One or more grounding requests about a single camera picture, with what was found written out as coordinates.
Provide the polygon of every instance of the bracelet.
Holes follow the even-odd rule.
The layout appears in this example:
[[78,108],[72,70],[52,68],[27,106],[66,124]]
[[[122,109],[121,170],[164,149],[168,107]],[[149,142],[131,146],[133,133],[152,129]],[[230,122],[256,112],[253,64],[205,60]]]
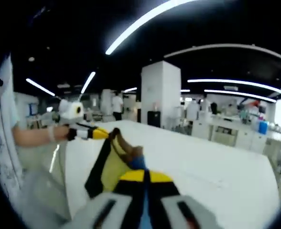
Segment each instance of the bracelet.
[[48,127],[48,135],[49,135],[49,140],[51,142],[55,142],[54,127],[52,125]]

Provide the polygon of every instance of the white tabletop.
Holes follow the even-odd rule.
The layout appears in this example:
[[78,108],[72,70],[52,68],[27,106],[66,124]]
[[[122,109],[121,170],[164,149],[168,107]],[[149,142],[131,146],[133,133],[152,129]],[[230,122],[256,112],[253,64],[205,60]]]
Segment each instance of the white tabletop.
[[[242,149],[131,121],[100,123],[121,129],[132,145],[143,146],[149,169],[173,178],[183,195],[198,200],[225,229],[258,229],[279,207],[268,159]],[[84,184],[103,145],[77,139],[67,144],[65,183],[71,216],[89,200]]]

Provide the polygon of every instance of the blue container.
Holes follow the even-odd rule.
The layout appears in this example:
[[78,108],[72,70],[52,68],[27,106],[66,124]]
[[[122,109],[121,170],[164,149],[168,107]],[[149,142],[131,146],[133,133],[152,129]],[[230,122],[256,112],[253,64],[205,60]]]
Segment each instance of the blue container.
[[265,135],[265,134],[267,134],[267,131],[268,131],[268,123],[265,121],[260,121],[259,122],[259,133]]

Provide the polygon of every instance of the black ceiling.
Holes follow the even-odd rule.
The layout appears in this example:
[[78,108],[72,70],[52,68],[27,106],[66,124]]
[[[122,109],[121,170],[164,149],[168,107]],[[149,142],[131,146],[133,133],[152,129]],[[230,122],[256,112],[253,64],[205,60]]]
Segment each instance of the black ceiling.
[[[192,93],[223,89],[223,84],[187,83],[188,79],[248,80],[281,88],[281,59],[241,48],[217,48],[164,58],[179,50],[216,43],[255,44],[281,54],[281,1],[198,0],[168,10],[150,20],[111,55],[105,51],[135,20],[165,0],[36,1],[25,5],[30,15],[43,8],[13,35],[16,91],[44,95],[28,84],[31,78],[63,95],[59,83],[84,84],[96,76],[87,92],[124,90],[140,85],[141,69],[166,60],[182,71],[182,88]],[[69,89],[78,93],[81,88]],[[239,86],[240,92],[267,96],[268,90]]]

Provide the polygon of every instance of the yellow cloth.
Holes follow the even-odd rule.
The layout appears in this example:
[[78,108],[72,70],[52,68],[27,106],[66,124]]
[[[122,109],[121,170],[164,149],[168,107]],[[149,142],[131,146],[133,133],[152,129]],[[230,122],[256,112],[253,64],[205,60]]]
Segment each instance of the yellow cloth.
[[[113,140],[113,144],[120,155],[126,154],[126,152],[120,147],[117,137]],[[103,191],[112,192],[119,182],[120,177],[128,171],[131,171],[131,169],[121,160],[111,144],[111,152],[107,157],[101,174]]]

